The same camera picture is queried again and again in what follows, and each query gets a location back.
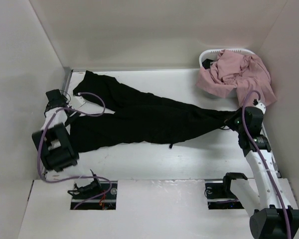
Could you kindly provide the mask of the black trousers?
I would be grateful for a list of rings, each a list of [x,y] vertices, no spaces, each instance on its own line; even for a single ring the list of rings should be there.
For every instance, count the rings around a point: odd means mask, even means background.
[[[111,110],[100,117],[77,117],[70,124],[70,142],[78,152],[117,144],[169,144],[197,138],[225,125],[233,111],[195,105],[144,93],[114,77],[86,71],[73,94]]]

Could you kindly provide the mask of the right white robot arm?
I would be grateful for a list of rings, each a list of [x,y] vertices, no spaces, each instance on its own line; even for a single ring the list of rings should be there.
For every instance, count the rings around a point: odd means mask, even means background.
[[[280,186],[272,161],[272,149],[262,134],[265,105],[254,100],[225,121],[238,133],[238,143],[253,172],[254,190],[244,173],[229,172],[223,178],[221,191],[235,196],[249,216],[249,227],[255,239],[293,239],[299,229],[299,209],[294,209]]]

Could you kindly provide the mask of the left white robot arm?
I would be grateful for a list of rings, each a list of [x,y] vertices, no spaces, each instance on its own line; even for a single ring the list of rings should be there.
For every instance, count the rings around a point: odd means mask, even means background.
[[[85,186],[77,186],[69,190],[72,197],[81,199],[98,198],[104,193],[101,183],[95,173],[91,176],[75,175],[55,181],[47,180],[43,170],[62,172],[67,168],[74,168],[78,164],[79,153],[70,142],[67,126],[81,115],[99,117],[98,114],[88,114],[70,106],[70,100],[59,89],[46,92],[48,103],[45,108],[45,122],[43,127],[32,134],[33,143],[37,149],[37,172],[39,178],[46,183],[58,183],[72,179],[90,179]]]

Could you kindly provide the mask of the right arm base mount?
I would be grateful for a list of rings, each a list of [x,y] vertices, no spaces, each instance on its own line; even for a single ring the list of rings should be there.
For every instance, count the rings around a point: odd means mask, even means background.
[[[205,181],[204,195],[209,209],[244,209],[253,213],[259,198],[248,178],[226,175],[222,180]]]

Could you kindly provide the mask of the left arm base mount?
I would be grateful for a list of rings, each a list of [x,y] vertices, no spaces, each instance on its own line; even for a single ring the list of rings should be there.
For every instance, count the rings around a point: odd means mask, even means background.
[[[112,186],[105,181],[100,182],[100,186],[96,185],[79,192],[79,187],[74,184],[72,190],[67,193],[71,196],[71,210],[115,210],[117,205],[118,181],[112,181]]]

